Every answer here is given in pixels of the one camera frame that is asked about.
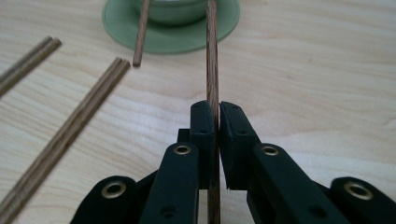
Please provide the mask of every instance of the saucer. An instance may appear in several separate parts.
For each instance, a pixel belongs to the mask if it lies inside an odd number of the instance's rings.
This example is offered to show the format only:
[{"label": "saucer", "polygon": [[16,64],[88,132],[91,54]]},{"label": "saucer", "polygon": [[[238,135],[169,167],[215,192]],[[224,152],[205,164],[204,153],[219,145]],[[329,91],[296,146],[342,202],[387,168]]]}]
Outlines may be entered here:
[{"label": "saucer", "polygon": [[[134,0],[108,0],[102,13],[107,33],[123,46],[134,49],[139,15]],[[231,33],[239,20],[238,0],[217,0],[218,40]],[[157,54],[189,52],[206,47],[206,18],[182,26],[148,21],[144,51]]]}]

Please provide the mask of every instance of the brown chopstick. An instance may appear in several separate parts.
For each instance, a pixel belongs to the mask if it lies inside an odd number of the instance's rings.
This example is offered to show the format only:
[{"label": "brown chopstick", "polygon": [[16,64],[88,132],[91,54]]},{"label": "brown chopstick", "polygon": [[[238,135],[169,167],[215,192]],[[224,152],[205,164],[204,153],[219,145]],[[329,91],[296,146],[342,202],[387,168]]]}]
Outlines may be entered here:
[{"label": "brown chopstick", "polygon": [[134,46],[133,67],[139,67],[142,63],[143,47],[145,45],[146,28],[149,19],[149,3],[150,0],[143,0],[140,11],[139,28],[137,30],[136,44]]},{"label": "brown chopstick", "polygon": [[128,61],[117,58],[107,68],[62,128],[0,203],[0,223],[10,223],[22,210],[129,67]]},{"label": "brown chopstick", "polygon": [[0,98],[30,71],[50,56],[61,44],[58,38],[48,36],[24,55],[17,63],[12,65],[0,76]]},{"label": "brown chopstick", "polygon": [[[206,8],[206,99],[210,104],[216,131],[219,131],[219,69],[216,1],[207,1]],[[216,140],[213,181],[207,190],[207,223],[220,224],[219,142]]]}]

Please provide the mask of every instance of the wooden table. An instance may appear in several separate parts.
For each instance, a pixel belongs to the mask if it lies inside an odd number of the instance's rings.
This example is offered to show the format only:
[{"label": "wooden table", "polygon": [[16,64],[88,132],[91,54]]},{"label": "wooden table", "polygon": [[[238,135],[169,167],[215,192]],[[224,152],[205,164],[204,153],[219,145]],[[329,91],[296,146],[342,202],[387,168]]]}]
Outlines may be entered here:
[{"label": "wooden table", "polygon": [[[101,22],[105,0],[0,2],[0,71],[47,35],[63,45],[0,100],[0,199],[117,56],[134,52]],[[396,200],[396,3],[241,0],[219,43],[219,98],[242,106],[263,142],[329,186],[351,175]],[[205,50],[143,56],[15,223],[67,223],[103,178],[158,169],[191,104],[205,99]],[[221,175],[222,223],[253,222]],[[206,223],[205,193],[199,222]]]}]

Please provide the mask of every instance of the wood grain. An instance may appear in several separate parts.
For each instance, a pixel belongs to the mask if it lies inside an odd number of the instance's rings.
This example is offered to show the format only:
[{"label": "wood grain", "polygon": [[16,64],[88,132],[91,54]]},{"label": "wood grain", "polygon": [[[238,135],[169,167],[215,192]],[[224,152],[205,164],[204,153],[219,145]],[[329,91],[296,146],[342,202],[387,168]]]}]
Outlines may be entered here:
[{"label": "wood grain", "polygon": [[[1,199],[109,62],[133,56],[103,28],[105,3],[0,1],[1,71],[48,34],[64,43],[0,101]],[[394,1],[239,3],[237,26],[219,42],[220,100],[240,105],[262,141],[285,148],[320,184],[356,176],[396,200]],[[189,127],[190,106],[206,98],[206,51],[144,57],[15,224],[69,223],[98,181],[158,169],[177,130]],[[221,223],[254,223],[245,192],[227,190],[221,170],[220,182]],[[198,223],[207,223],[205,191]]]},{"label": "wood grain", "polygon": [[62,43],[58,38],[48,36],[13,64],[0,76],[0,99],[9,89],[42,63],[61,45]]},{"label": "wood grain", "polygon": [[140,11],[139,28],[137,30],[136,44],[134,46],[133,67],[139,67],[142,63],[143,47],[145,46],[146,30],[149,19],[149,3],[150,0],[143,0]]},{"label": "wood grain", "polygon": [[62,128],[0,203],[0,223],[11,223],[21,211],[123,77],[129,66],[129,62],[117,58],[108,67]]},{"label": "wood grain", "polygon": [[[215,128],[219,129],[219,67],[216,1],[208,1],[206,8],[206,99],[209,102]],[[219,141],[216,140],[215,167],[212,184],[207,190],[207,223],[220,224]]]}]

